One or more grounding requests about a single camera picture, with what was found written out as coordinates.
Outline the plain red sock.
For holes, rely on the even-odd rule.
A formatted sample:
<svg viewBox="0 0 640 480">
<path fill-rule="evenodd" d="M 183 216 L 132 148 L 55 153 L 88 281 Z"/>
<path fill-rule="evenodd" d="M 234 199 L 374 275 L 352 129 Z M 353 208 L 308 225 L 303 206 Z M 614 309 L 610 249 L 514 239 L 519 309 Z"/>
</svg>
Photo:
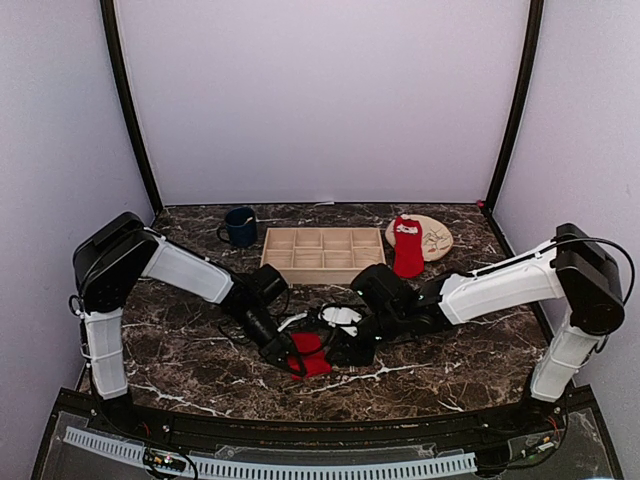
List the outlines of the plain red sock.
<svg viewBox="0 0 640 480">
<path fill-rule="evenodd" d="M 332 371 L 331 365 L 326 361 L 323 340 L 316 333 L 293 333 L 291 335 L 303 366 L 306 369 L 306 378 L 328 374 Z"/>
</svg>

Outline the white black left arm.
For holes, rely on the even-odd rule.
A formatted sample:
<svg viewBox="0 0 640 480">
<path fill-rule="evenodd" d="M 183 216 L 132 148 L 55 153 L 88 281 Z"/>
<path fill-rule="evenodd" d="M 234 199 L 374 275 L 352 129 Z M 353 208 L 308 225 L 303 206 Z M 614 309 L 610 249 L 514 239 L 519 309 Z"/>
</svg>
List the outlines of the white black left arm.
<svg viewBox="0 0 640 480">
<path fill-rule="evenodd" d="M 125 212 L 76 248 L 72 266 L 76 291 L 68 306 L 80 320 L 82 353 L 92 372 L 93 390 L 108 400 L 101 417 L 120 436 L 134 435 L 141 427 L 140 412 L 121 398 L 129 392 L 122 317 L 131 293 L 143 282 L 220 308 L 266 363 L 298 377 L 307 372 L 291 335 L 270 311 L 287 284 L 269 264 L 252 273 L 237 273 Z"/>
</svg>

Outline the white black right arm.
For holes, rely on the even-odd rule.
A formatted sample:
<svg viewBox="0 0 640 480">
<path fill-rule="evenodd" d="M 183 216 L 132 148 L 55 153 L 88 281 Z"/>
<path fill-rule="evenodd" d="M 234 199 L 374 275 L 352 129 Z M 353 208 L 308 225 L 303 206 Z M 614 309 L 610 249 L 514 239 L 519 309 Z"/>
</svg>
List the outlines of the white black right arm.
<svg viewBox="0 0 640 480">
<path fill-rule="evenodd" d="M 440 333 L 489 313 L 565 299 L 561 329 L 531 374 L 529 396 L 510 413 L 511 426 L 530 434 L 547 420 L 548 403 L 563 395 L 597 345 L 623 324 L 632 290 L 622 287 L 619 266 L 604 249 L 608 243 L 565 223 L 551 240 L 521 255 L 446 273 L 419 289 L 388 266 L 371 265 L 350 284 L 369 313 L 356 318 L 354 310 L 341 307 L 330 315 L 337 336 L 326 359 L 336 366 L 366 366 L 379 344 L 399 336 Z"/>
</svg>

